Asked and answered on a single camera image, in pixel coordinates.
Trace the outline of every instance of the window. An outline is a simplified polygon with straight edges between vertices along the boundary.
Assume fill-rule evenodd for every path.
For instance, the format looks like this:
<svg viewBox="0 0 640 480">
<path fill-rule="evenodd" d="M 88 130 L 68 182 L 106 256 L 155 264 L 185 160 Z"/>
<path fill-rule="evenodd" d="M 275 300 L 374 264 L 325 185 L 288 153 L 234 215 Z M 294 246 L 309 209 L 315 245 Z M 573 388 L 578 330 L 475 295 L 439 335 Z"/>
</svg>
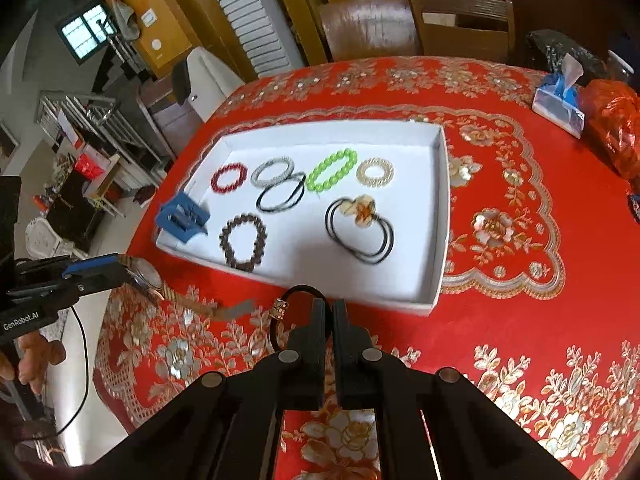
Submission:
<svg viewBox="0 0 640 480">
<path fill-rule="evenodd" d="M 108 34 L 115 32 L 107 20 L 104 4 L 93 2 L 58 26 L 60 37 L 78 63 L 89 59 L 107 41 L 98 22 L 102 22 L 102 26 Z"/>
</svg>

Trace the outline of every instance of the gray wall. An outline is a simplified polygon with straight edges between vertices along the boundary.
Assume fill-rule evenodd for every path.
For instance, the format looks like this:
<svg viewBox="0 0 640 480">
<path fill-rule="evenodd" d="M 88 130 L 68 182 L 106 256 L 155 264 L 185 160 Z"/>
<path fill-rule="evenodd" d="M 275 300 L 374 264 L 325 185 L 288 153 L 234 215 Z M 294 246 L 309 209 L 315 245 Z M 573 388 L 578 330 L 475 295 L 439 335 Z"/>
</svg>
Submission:
<svg viewBox="0 0 640 480">
<path fill-rule="evenodd" d="M 103 50 L 78 65 L 56 30 L 60 21 L 91 1 L 45 0 L 0 70 L 0 118 L 18 140 L 3 174 L 22 177 L 15 236 L 18 257 L 26 256 L 24 227 L 39 214 L 31 198 L 42 193 L 52 175 L 54 153 L 46 144 L 49 137 L 34 122 L 38 93 L 40 90 L 89 93 L 104 55 Z"/>
</svg>

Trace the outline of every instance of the green beaded bracelet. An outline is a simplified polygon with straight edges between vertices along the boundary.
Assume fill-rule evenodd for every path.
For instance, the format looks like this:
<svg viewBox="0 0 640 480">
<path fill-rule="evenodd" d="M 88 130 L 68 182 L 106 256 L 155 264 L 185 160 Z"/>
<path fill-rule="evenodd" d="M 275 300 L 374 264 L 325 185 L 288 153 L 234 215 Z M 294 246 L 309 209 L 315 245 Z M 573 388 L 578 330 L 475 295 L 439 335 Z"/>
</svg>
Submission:
<svg viewBox="0 0 640 480">
<path fill-rule="evenodd" d="M 329 179 L 325 180 L 324 182 L 316 183 L 316 180 L 324 170 L 326 170 L 334 162 L 342 158 L 346 158 L 347 162 L 343 167 L 340 168 L 340 170 L 336 171 L 334 174 L 332 174 L 331 177 L 329 177 Z M 357 161 L 358 154 L 351 148 L 345 148 L 344 150 L 335 152 L 333 155 L 329 155 L 309 174 L 306 179 L 306 188 L 309 191 L 315 191 L 316 193 L 331 189 L 353 169 Z"/>
</svg>

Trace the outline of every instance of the watch face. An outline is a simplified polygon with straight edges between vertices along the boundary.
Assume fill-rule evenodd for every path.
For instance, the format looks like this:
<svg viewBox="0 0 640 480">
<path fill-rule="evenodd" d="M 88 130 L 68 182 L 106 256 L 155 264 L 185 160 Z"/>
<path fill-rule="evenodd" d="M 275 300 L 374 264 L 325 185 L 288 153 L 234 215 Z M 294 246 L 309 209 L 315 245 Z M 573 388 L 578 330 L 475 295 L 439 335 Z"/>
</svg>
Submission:
<svg viewBox="0 0 640 480">
<path fill-rule="evenodd" d="M 160 274 L 158 273 L 156 268 L 144 258 L 134 258 L 133 267 L 134 270 L 140 275 L 140 277 L 145 280 L 151 287 L 162 287 L 162 278 L 160 277 Z"/>
</svg>

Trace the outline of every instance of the light switch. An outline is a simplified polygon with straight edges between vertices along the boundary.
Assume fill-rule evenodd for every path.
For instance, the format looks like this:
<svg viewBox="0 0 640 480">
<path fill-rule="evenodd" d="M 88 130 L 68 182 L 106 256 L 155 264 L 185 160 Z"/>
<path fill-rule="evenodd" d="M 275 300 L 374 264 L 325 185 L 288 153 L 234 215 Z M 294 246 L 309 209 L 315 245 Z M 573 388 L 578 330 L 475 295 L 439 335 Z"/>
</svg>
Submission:
<svg viewBox="0 0 640 480">
<path fill-rule="evenodd" d="M 142 23 L 145 24 L 145 27 L 151 27 L 151 25 L 158 20 L 158 17 L 153 9 L 149 9 L 140 17 L 140 19 L 142 20 Z"/>
</svg>

